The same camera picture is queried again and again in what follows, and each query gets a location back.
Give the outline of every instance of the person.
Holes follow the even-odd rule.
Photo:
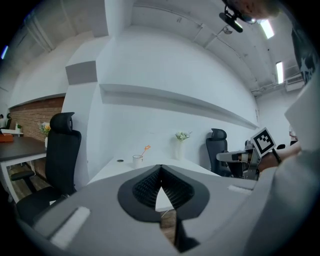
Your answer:
[[[280,12],[277,1],[275,0],[228,0],[227,2],[240,11],[241,14],[257,20],[276,17]],[[292,22],[291,37],[297,64],[304,83],[307,85],[315,73],[316,67],[318,67],[318,56],[308,41],[304,31],[296,22]],[[298,141],[294,130],[291,129],[291,131],[292,136],[290,135],[290,146],[276,150],[281,161],[284,161],[289,157],[296,156],[301,151],[300,142]],[[278,165],[279,163],[275,155],[273,153],[268,153],[261,159],[258,169],[262,172],[267,168],[277,167]]]
[[[3,114],[0,114],[0,128],[2,128],[2,129],[6,128],[6,120],[4,119]]]
[[[296,136],[296,133],[291,125],[289,126],[289,136],[291,137],[290,146],[292,146],[298,141],[298,137]]]

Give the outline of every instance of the flower vase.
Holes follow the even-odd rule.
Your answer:
[[[179,141],[176,144],[175,156],[177,160],[182,160],[184,158],[184,142]]]

